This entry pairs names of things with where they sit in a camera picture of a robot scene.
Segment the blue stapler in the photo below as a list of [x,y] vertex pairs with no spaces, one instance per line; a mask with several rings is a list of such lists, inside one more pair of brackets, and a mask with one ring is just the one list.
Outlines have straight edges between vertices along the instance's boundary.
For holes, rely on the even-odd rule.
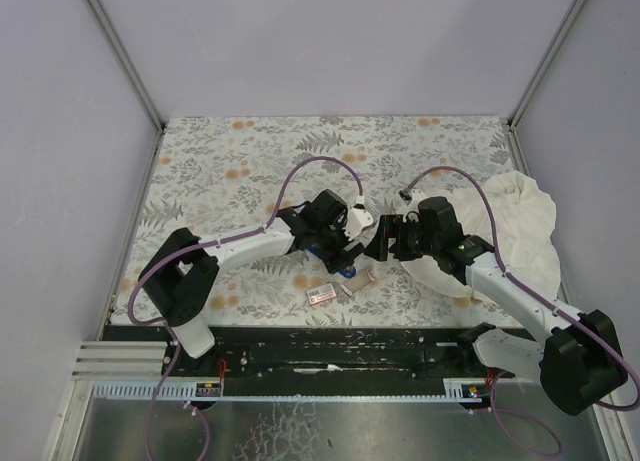
[[[316,249],[314,248],[310,248],[309,249],[309,253],[314,256],[315,258],[317,258],[318,260],[320,260],[325,266],[327,265],[323,255]],[[356,273],[356,267],[353,264],[348,264],[348,265],[343,265],[340,269],[330,272],[333,274],[339,274],[342,277],[346,278],[346,279],[350,279],[353,278]]]

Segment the red white staple box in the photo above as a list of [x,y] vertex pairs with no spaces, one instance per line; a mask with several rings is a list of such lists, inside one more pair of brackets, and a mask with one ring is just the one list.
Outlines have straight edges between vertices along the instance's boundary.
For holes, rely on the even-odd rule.
[[337,297],[337,292],[332,283],[326,283],[313,287],[306,291],[307,300],[310,306],[314,306]]

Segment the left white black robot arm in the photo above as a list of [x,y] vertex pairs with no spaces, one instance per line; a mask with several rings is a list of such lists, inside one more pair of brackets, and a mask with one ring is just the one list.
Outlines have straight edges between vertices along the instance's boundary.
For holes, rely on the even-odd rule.
[[216,279],[266,258],[309,251],[336,274],[364,251],[356,238],[375,224],[359,196],[349,206],[329,189],[312,201],[278,210],[264,225],[224,233],[211,241],[180,228],[145,266],[139,282],[186,354],[202,357],[215,346],[203,311]]

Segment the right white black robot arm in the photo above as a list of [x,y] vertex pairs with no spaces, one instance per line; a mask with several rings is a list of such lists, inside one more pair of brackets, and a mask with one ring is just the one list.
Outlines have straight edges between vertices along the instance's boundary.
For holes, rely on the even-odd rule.
[[585,314],[556,299],[534,296],[508,276],[495,248],[464,233],[444,197],[420,201],[407,214],[381,216],[365,255],[379,262],[432,258],[440,270],[487,296],[517,320],[529,339],[488,324],[467,336],[478,360],[539,383],[563,412],[575,416],[629,379],[611,319]]

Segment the floral patterned table mat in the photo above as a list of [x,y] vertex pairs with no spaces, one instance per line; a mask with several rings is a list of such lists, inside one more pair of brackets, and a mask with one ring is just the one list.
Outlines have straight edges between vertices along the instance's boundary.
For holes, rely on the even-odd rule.
[[[395,213],[399,191],[474,187],[497,228],[482,184],[516,171],[495,116],[174,118],[165,131],[141,219],[109,321],[129,325],[157,316],[134,286],[174,230],[216,238],[265,222],[276,207],[331,189],[363,194],[375,216]],[[480,293],[444,276],[430,260],[426,283],[411,265],[367,257],[376,281],[354,296],[310,306],[306,291],[344,280],[306,252],[267,258],[221,275],[205,309],[213,325],[471,327],[512,318]]]

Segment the white crumpled cloth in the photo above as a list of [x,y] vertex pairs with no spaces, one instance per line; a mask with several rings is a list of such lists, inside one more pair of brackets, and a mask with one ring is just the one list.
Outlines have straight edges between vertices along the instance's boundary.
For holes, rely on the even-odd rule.
[[[482,184],[496,221],[501,258],[516,277],[540,294],[555,296],[561,284],[559,256],[551,242],[556,204],[537,182],[518,172],[494,175]],[[452,190],[425,188],[396,209],[407,214],[428,197],[443,196],[454,207],[463,231],[492,240],[489,217],[474,187]]]

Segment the right aluminium frame post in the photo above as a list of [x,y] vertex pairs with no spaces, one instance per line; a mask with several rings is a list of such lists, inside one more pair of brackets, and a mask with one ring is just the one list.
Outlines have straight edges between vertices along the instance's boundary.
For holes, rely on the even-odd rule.
[[538,63],[523,94],[520,96],[515,108],[506,119],[506,125],[514,131],[524,117],[526,110],[533,101],[548,72],[552,68],[556,58],[560,54],[564,44],[580,20],[583,12],[591,0],[572,0],[570,6],[556,29],[549,45],[547,46],[540,62]]

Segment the aluminium frame post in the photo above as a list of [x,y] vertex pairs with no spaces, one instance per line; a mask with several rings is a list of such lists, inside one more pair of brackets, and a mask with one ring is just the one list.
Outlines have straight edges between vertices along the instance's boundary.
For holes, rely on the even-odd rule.
[[138,100],[147,120],[156,132],[163,132],[166,120],[145,85],[139,70],[135,66],[114,21],[102,0],[83,0],[91,13],[112,56],[118,64],[124,79]]
[[552,68],[556,58],[560,54],[564,44],[580,20],[583,12],[591,0],[572,0],[570,6],[556,29],[549,45],[547,46],[540,62],[538,63],[523,94],[520,96],[515,108],[506,119],[506,125],[514,131],[524,117],[526,110],[533,101],[548,72]]

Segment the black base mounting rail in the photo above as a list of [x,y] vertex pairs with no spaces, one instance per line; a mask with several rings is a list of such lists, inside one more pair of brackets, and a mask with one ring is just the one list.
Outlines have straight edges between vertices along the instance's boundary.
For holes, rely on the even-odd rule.
[[170,380],[362,386],[459,379],[482,390],[496,368],[476,357],[465,328],[221,327],[215,346],[199,359],[166,346],[162,372]]

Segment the left aluminium extrusion rail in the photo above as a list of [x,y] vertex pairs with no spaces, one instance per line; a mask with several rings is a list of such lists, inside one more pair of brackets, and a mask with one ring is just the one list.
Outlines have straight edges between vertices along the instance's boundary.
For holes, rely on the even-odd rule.
[[166,344],[146,341],[85,341],[78,351],[72,378],[118,380],[159,378]]

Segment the left aluminium frame post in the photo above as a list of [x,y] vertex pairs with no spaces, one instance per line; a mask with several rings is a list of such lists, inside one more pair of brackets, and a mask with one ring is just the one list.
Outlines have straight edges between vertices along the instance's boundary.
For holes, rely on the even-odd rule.
[[118,64],[124,79],[138,100],[147,120],[156,132],[163,132],[166,120],[145,85],[139,70],[135,66],[114,21],[102,0],[83,0],[91,13],[112,56]]

